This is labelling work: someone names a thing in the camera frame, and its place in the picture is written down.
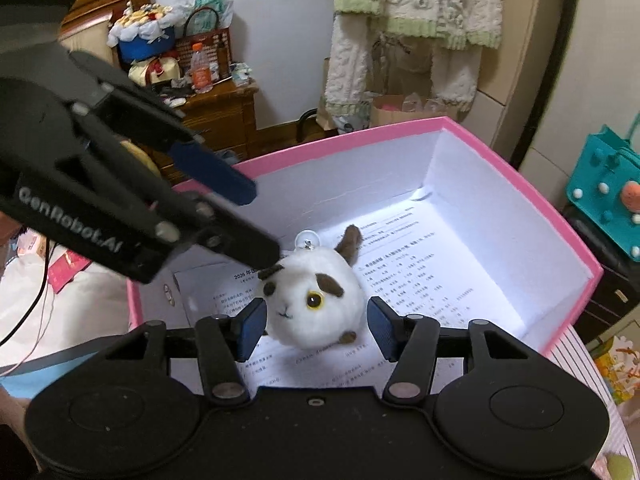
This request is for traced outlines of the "white brown round plush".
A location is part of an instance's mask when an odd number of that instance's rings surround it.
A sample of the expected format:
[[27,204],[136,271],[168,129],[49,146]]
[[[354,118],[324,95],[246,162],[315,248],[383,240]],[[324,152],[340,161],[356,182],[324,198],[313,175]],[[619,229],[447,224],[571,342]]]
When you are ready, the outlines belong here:
[[302,248],[259,271],[266,334],[300,350],[355,342],[367,305],[354,271],[361,243],[360,229],[348,226],[335,247]]

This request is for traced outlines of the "wooden nightstand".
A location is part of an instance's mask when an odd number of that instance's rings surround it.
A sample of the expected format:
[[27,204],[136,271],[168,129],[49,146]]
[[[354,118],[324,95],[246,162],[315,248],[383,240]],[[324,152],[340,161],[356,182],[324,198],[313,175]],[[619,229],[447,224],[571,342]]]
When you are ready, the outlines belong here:
[[254,99],[258,91],[253,79],[242,87],[229,79],[216,84],[212,91],[190,96],[178,110],[183,123],[201,136],[205,146],[244,160],[257,131]]

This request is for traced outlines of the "printed paper sheet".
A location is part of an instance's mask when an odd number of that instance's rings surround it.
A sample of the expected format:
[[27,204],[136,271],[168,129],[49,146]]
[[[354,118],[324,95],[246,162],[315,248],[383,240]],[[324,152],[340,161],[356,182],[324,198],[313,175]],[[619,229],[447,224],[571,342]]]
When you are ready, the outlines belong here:
[[[512,335],[525,325],[497,284],[435,209],[406,200],[355,219],[363,235],[355,272],[370,296],[398,314],[423,314],[442,326],[465,328],[486,318]],[[234,315],[254,296],[257,278],[230,261],[175,274],[191,322],[206,315]],[[382,388],[393,364],[363,330],[354,344],[303,352],[264,337],[240,371],[251,389],[269,387]]]

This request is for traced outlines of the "orange drink bottle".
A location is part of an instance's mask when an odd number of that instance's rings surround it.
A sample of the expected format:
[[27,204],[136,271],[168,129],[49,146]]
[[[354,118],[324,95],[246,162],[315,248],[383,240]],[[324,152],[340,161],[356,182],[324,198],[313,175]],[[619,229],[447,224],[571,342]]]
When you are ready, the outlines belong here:
[[213,89],[213,76],[209,60],[200,42],[192,46],[191,58],[192,87],[196,93],[206,93]]

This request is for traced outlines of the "red envelope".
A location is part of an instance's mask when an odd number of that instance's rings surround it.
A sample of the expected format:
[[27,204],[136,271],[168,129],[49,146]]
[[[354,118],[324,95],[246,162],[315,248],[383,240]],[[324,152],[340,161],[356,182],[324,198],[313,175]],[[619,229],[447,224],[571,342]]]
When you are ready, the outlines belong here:
[[48,282],[53,292],[58,294],[75,276],[88,268],[91,261],[81,255],[66,249],[54,263],[49,266]]

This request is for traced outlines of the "brown wicker basket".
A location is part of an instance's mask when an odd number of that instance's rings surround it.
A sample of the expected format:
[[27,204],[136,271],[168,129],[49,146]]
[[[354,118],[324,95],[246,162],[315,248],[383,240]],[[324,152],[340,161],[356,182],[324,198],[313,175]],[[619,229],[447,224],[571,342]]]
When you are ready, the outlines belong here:
[[[206,18],[214,18],[214,24],[205,32],[190,34],[189,27],[196,19],[204,15]],[[220,28],[219,13],[211,6],[201,6],[194,10],[184,24],[183,36],[175,42],[175,50],[178,53],[178,64],[183,73],[187,73],[191,67],[192,49],[194,44],[201,44],[209,63],[217,64],[217,76],[214,81],[228,79],[231,76],[232,49],[230,28]]]

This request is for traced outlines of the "blue flower bouquet box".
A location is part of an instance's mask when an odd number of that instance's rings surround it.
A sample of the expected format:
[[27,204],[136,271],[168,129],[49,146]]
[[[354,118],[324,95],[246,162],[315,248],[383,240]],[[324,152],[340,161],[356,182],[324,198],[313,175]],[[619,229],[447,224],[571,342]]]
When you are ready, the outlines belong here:
[[135,8],[134,2],[127,0],[122,16],[107,33],[106,44],[116,49],[125,63],[152,58],[174,45],[177,18],[172,6],[147,3]]

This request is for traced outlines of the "pink cardboard box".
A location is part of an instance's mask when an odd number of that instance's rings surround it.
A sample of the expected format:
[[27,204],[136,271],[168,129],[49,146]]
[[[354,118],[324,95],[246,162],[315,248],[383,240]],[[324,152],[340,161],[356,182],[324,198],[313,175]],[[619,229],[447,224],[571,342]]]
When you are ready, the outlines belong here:
[[[302,244],[295,239],[305,230],[331,248],[357,218],[406,200],[431,205],[521,317],[525,330],[513,336],[542,354],[582,312],[602,274],[544,196],[448,118],[334,136],[236,169],[258,187],[256,200],[236,211],[277,237],[285,253]],[[175,274],[224,261],[193,247],[153,283],[129,282],[132,326],[192,327],[197,320],[186,315]]]

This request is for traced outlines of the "black suitcase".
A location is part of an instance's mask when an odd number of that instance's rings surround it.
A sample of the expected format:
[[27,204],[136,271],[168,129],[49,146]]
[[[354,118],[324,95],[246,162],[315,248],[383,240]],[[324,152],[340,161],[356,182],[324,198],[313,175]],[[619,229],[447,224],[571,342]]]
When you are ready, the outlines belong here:
[[603,269],[598,286],[574,323],[579,338],[590,344],[638,306],[639,263],[625,254],[574,205],[567,204],[562,216]]

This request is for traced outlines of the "teal felt handbag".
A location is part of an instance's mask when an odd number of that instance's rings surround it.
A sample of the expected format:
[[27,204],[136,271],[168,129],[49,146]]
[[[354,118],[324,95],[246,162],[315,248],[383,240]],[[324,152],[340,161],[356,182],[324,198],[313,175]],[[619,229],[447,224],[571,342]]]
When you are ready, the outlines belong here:
[[624,136],[604,125],[587,136],[566,197],[632,261],[639,260],[639,152],[635,119]]

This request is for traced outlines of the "cream green knitted cardigan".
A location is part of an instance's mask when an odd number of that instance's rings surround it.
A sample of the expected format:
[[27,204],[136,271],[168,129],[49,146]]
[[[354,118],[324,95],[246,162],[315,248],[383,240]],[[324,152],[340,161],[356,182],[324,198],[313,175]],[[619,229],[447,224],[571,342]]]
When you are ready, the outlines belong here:
[[333,0],[324,104],[333,116],[360,111],[373,68],[373,46],[396,39],[428,54],[434,99],[467,112],[480,60],[502,39],[503,0]]

